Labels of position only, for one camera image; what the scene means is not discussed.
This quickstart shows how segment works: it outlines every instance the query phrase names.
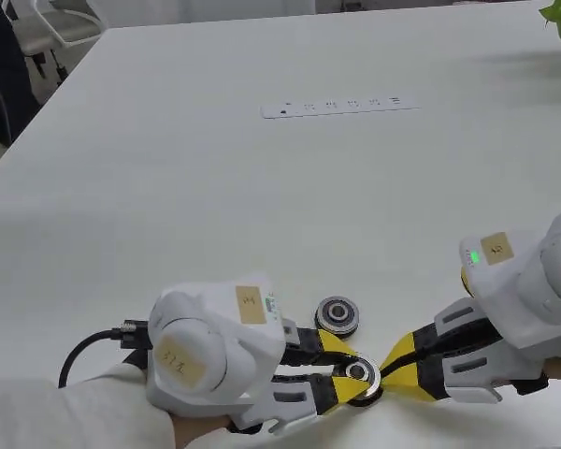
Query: ball bearing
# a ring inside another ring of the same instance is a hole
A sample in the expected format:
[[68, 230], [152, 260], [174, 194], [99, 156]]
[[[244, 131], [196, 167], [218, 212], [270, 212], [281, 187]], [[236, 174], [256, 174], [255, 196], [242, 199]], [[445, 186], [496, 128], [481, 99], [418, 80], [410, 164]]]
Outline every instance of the ball bearing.
[[359, 310], [346, 297], [328, 297], [316, 309], [315, 322], [319, 329], [346, 339], [359, 326]]

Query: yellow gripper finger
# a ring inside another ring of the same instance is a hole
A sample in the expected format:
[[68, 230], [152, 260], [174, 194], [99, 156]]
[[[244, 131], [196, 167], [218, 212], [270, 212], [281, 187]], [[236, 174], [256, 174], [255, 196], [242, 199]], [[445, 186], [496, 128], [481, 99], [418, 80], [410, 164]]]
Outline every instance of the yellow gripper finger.
[[[434, 324], [405, 335], [393, 348], [381, 365], [381, 371], [403, 355], [409, 355], [422, 346], [437, 339]], [[431, 355], [428, 358], [408, 364], [382, 377], [381, 387], [398, 395], [424, 401], [448, 398], [444, 386], [442, 357]]]

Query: white sleeve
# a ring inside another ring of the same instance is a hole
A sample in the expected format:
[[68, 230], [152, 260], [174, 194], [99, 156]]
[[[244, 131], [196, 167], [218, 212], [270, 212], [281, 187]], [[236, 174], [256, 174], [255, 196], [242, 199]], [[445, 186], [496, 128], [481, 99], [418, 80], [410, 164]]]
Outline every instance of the white sleeve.
[[0, 449], [173, 449], [168, 413], [150, 405], [145, 378], [122, 364], [64, 389], [0, 381]]

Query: cable connector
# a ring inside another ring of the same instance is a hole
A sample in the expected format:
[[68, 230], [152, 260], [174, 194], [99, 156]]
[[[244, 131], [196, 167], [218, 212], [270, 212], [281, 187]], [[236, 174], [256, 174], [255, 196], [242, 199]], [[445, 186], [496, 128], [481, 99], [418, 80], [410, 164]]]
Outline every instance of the cable connector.
[[150, 335], [148, 335], [148, 322], [138, 320], [124, 320], [118, 328], [121, 337], [121, 349], [147, 349], [151, 350]]

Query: yellow tape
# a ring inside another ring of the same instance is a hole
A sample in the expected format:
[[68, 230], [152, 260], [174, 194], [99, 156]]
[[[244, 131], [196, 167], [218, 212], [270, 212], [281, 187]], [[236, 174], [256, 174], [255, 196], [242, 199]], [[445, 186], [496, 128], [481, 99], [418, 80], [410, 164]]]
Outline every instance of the yellow tape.
[[352, 348], [343, 343], [341, 339], [335, 337], [330, 332], [325, 330], [318, 330], [318, 335], [320, 336], [320, 342], [326, 353], [343, 353], [347, 355], [357, 355]]
[[370, 388], [368, 382], [358, 381], [357, 379], [352, 379], [351, 377], [333, 377], [332, 379], [335, 392], [337, 393], [338, 403], [325, 414], [333, 412], [339, 405], [345, 404], [353, 398], [357, 398]]
[[[385, 368], [402, 355], [411, 353], [414, 349], [413, 334], [410, 332], [395, 345], [391, 353], [386, 357], [386, 360], [382, 363], [381, 369]], [[388, 376], [382, 378], [381, 386], [385, 391], [391, 391], [409, 398], [424, 401], [435, 400], [418, 384], [418, 368], [415, 363], [393, 371]]]

